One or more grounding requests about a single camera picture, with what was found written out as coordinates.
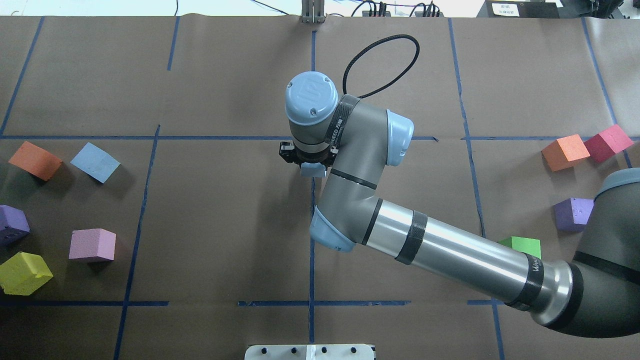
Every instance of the white wall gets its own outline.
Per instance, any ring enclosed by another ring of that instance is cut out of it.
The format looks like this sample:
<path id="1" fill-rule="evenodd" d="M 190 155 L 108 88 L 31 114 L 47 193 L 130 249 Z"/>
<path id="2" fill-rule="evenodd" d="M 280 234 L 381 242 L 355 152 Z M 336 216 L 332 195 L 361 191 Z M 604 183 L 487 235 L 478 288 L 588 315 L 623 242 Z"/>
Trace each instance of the white wall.
<path id="1" fill-rule="evenodd" d="M 300 0 L 261 0 L 287 13 L 300 14 Z M 388 4 L 415 4 L 418 0 L 389 0 Z M 279 15 L 250 0 L 179 0 L 179 15 L 201 13 L 214 16 Z M 327 13 L 345 16 L 358 5 L 355 0 L 325 0 Z M 438 0 L 447 17 L 475 17 L 483 0 Z M 640 19 L 640 9 L 625 0 L 622 13 Z M 407 16 L 412 8 L 389 6 L 392 16 Z M 0 15 L 57 16 L 173 16 L 175 0 L 0 0 Z"/>

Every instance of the green foam cube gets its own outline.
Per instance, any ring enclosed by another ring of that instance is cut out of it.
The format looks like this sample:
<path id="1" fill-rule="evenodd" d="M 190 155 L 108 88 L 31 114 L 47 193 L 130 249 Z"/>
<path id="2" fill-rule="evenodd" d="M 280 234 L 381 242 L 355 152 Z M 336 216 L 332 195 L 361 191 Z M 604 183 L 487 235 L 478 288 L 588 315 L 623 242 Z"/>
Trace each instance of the green foam cube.
<path id="1" fill-rule="evenodd" d="M 31 295 L 52 277 L 40 255 L 19 252 L 0 265 L 0 286 L 7 295 Z"/>
<path id="2" fill-rule="evenodd" d="M 525 252 L 529 255 L 535 256 L 538 259 L 542 259 L 542 253 L 540 251 L 540 240 L 538 239 L 511 236 L 504 240 L 498 241 L 498 243 L 510 247 L 513 250 Z"/>

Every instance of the light blue foam cube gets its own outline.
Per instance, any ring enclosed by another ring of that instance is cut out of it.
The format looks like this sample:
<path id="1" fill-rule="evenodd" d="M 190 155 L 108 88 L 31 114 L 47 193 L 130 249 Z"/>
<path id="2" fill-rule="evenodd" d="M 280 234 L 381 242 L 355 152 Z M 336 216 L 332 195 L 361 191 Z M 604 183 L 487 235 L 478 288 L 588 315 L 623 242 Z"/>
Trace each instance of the light blue foam cube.
<path id="1" fill-rule="evenodd" d="M 86 143 L 75 158 L 71 160 L 71 164 L 103 184 L 120 165 L 111 155 L 90 142 Z"/>
<path id="2" fill-rule="evenodd" d="M 300 175 L 304 177 L 326 177 L 326 167 L 320 163 L 302 163 Z"/>

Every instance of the blue tape line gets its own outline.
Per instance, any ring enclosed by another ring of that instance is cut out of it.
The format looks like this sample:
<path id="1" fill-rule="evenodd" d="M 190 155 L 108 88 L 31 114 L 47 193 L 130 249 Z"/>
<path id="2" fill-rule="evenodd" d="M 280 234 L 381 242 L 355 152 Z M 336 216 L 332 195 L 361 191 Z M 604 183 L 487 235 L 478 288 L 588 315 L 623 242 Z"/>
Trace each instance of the blue tape line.
<path id="1" fill-rule="evenodd" d="M 500 360 L 504 360 L 504 346 L 502 345 L 502 331 L 500 331 L 500 318 L 498 317 L 498 306 L 494 302 L 491 304 L 493 311 L 493 326 L 495 327 L 495 339 L 498 343 L 498 354 Z"/>
<path id="2" fill-rule="evenodd" d="M 0 306 L 122 306 L 122 301 L 2 301 Z"/>
<path id="3" fill-rule="evenodd" d="M 584 31 L 584 37 L 587 40 L 587 47 L 589 48 L 591 61 L 593 61 L 593 67 L 596 69 L 596 75 L 598 76 L 598 81 L 600 82 L 600 88 L 602 89 L 604 100 L 607 103 L 609 114 L 611 114 L 611 120 L 613 121 L 613 124 L 616 125 L 618 124 L 618 119 L 616 118 L 616 113 L 613 111 L 613 106 L 611 106 L 611 99 L 609 98 L 607 87 L 604 85 L 604 80 L 602 79 L 602 74 L 600 73 L 600 66 L 598 66 L 598 60 L 596 60 L 595 53 L 593 52 L 593 47 L 591 46 L 591 37 L 589 36 L 589 29 L 587 29 L 587 21 L 585 18 L 580 18 L 580 20 L 582 21 L 582 30 Z M 631 159 L 629 158 L 628 152 L 626 150 L 623 150 L 622 153 L 624 154 L 627 167 L 632 168 L 633 166 L 631 165 Z"/>
<path id="4" fill-rule="evenodd" d="M 583 17 L 580 18 L 580 20 L 582 21 L 582 30 L 584 31 L 584 37 L 587 40 L 587 47 L 589 48 L 591 61 L 593 61 L 593 67 L 596 70 L 596 75 L 598 76 L 598 81 L 600 82 L 600 88 L 602 89 L 602 93 L 604 94 L 604 99 L 607 103 L 609 113 L 611 114 L 611 119 L 613 120 L 613 124 L 617 124 L 618 119 L 616 119 L 616 114 L 613 112 L 613 107 L 611 106 L 611 101 L 609 100 L 609 93 L 607 93 L 607 88 L 604 86 L 604 81 L 602 80 L 602 75 L 600 73 L 600 67 L 598 66 L 598 61 L 596 60 L 596 56 L 593 53 L 593 47 L 591 46 L 591 37 L 589 36 L 589 31 L 587 30 L 587 22 Z"/>
<path id="5" fill-rule="evenodd" d="M 434 136 L 413 136 L 411 137 L 411 140 L 431 140 L 435 142 L 440 141 L 438 138 L 435 138 Z"/>
<path id="6" fill-rule="evenodd" d="M 409 300 L 324 300 L 316 301 L 316 306 L 405 306 Z"/>
<path id="7" fill-rule="evenodd" d="M 461 140 L 543 140 L 553 141 L 562 138 L 562 136 L 468 136 Z M 589 140 L 590 136 L 581 136 L 582 140 Z"/>
<path id="8" fill-rule="evenodd" d="M 238 307 L 309 306 L 309 301 L 239 301 Z"/>
<path id="9" fill-rule="evenodd" d="M 168 301 L 130 301 L 129 306 L 169 306 Z"/>
<path id="10" fill-rule="evenodd" d="M 122 335 L 124 334 L 124 323 L 127 319 L 128 306 L 122 306 L 122 314 L 120 315 L 120 326 L 118 328 L 118 339 L 116 340 L 116 349 L 113 352 L 113 360 L 120 358 L 120 347 L 122 346 Z"/>
<path id="11" fill-rule="evenodd" d="M 6 128 L 6 124 L 9 121 L 9 116 L 11 116 L 11 109 L 13 108 L 13 103 L 15 102 L 16 96 L 18 96 L 18 90 L 20 90 L 20 84 L 22 84 L 22 78 L 24 78 L 24 73 L 27 71 L 27 65 L 29 65 L 29 60 L 31 59 L 31 54 L 33 54 L 33 49 L 36 46 L 36 41 L 38 41 L 38 36 L 40 36 L 40 30 L 42 29 L 42 24 L 44 23 L 44 16 L 40 17 L 40 22 L 38 23 L 38 29 L 36 29 L 35 35 L 33 35 L 33 40 L 31 41 L 31 47 L 29 48 L 29 52 L 27 53 L 27 58 L 24 60 L 24 64 L 22 64 L 22 71 L 20 71 L 20 76 L 18 76 L 18 82 L 15 84 L 15 88 L 13 89 L 13 95 L 11 96 L 11 100 L 9 101 L 9 106 L 6 109 L 6 113 L 4 114 L 4 120 L 2 122 L 2 126 L 0 126 L 0 136 L 4 134 L 4 129 Z"/>
<path id="12" fill-rule="evenodd" d="M 291 136 L 236 136 L 236 135 L 211 135 L 211 136 L 180 136 L 164 135 L 160 140 L 291 140 Z"/>
<path id="13" fill-rule="evenodd" d="M 317 30 L 311 31 L 311 71 L 316 71 L 316 33 Z"/>
<path id="14" fill-rule="evenodd" d="M 476 197 L 476 209 L 478 212 L 478 216 L 480 218 L 480 229 L 482 232 L 483 238 L 486 237 L 486 233 L 484 231 L 484 218 L 482 214 L 482 204 L 480 203 L 480 191 L 478 190 L 478 181 L 476 177 L 476 165 L 474 164 L 473 150 L 471 148 L 471 135 L 469 133 L 469 124 L 467 122 L 467 112 L 465 111 L 465 105 L 462 102 L 462 82 L 460 80 L 460 68 L 458 66 L 458 54 L 456 53 L 456 40 L 453 36 L 453 22 L 451 18 L 447 19 L 449 21 L 449 36 L 451 37 L 451 51 L 453 53 L 453 65 L 456 69 L 456 81 L 458 82 L 458 97 L 460 98 L 460 111 L 462 112 L 462 119 L 464 120 L 465 126 L 465 141 L 467 143 L 467 153 L 469 156 L 469 167 L 471 169 L 471 179 L 474 184 L 474 195 Z"/>
<path id="15" fill-rule="evenodd" d="M 629 158 L 629 153 L 626 150 L 622 150 L 622 153 L 625 156 L 625 162 L 627 163 L 627 167 L 632 168 L 633 166 L 631 165 L 631 159 Z"/>
<path id="16" fill-rule="evenodd" d="M 314 216 L 316 208 L 316 179 L 311 178 L 311 217 Z M 315 301 L 316 301 L 316 242 L 309 238 L 309 343 L 316 342 L 315 330 Z"/>
<path id="17" fill-rule="evenodd" d="M 122 301 L 36 300 L 0 301 L 0 306 L 123 306 Z M 132 301 L 129 306 L 169 306 L 168 301 Z"/>
<path id="18" fill-rule="evenodd" d="M 136 135 L 3 135 L 0 140 L 155 140 L 154 136 Z M 159 140 L 291 140 L 291 136 L 236 136 L 236 135 L 163 135 Z"/>
<path id="19" fill-rule="evenodd" d="M 467 301 L 467 305 L 476 306 L 476 305 L 504 305 L 504 303 L 498 299 L 491 298 L 491 300 L 469 300 Z"/>
<path id="20" fill-rule="evenodd" d="M 405 306 L 410 300 L 315 300 L 314 306 Z M 239 301 L 238 307 L 309 306 L 309 301 Z"/>
<path id="21" fill-rule="evenodd" d="M 166 70 L 171 71 L 171 65 L 173 63 L 173 52 L 175 50 L 175 40 L 178 38 L 178 25 L 180 25 L 180 17 L 175 18 L 175 25 L 173 26 L 173 40 L 171 41 L 171 52 L 169 53 L 169 62 L 166 65 Z"/>
<path id="22" fill-rule="evenodd" d="M 469 300 L 467 305 L 492 305 L 492 300 Z"/>
<path id="23" fill-rule="evenodd" d="M 113 354 L 114 360 L 117 360 L 120 357 L 120 346 L 122 345 L 122 335 L 124 334 L 124 324 L 127 319 L 127 307 L 129 305 L 129 297 L 131 296 L 131 284 L 133 283 L 133 274 L 136 268 L 136 258 L 138 257 L 138 247 L 140 246 L 142 220 L 145 217 L 145 210 L 147 209 L 149 181 L 151 179 L 151 170 L 154 167 L 154 160 L 156 158 L 156 149 L 158 145 L 159 134 L 160 134 L 160 125 L 158 125 L 158 127 L 156 128 L 156 134 L 154 135 L 154 145 L 153 145 L 153 148 L 151 149 L 151 157 L 149 159 L 149 168 L 147 170 L 147 182 L 145 183 L 145 192 L 142 196 L 142 205 L 140 206 L 140 217 L 138 219 L 138 230 L 136 231 L 136 242 L 133 246 L 133 252 L 131 255 L 131 265 L 129 267 L 129 278 L 127 279 L 127 289 L 125 290 L 124 303 L 122 306 L 122 314 L 120 315 L 120 327 L 118 329 L 118 339 L 116 341 L 116 349 Z"/>
<path id="24" fill-rule="evenodd" d="M 153 136 L 65 136 L 65 135 L 3 135 L 2 140 L 153 140 Z"/>

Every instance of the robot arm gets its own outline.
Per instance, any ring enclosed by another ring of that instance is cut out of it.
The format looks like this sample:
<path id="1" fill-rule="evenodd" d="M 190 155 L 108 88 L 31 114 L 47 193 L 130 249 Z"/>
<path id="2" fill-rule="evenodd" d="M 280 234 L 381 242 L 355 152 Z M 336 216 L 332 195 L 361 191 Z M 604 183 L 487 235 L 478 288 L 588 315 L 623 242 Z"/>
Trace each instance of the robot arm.
<path id="1" fill-rule="evenodd" d="M 339 99 L 319 72 L 291 80 L 285 109 L 294 150 L 287 158 L 281 147 L 281 155 L 332 165 L 310 226 L 315 241 L 346 252 L 372 247 L 566 334 L 640 332 L 640 168 L 607 178 L 572 263 L 544 262 L 375 196 L 385 165 L 399 165 L 409 147 L 411 120 L 348 94 Z"/>

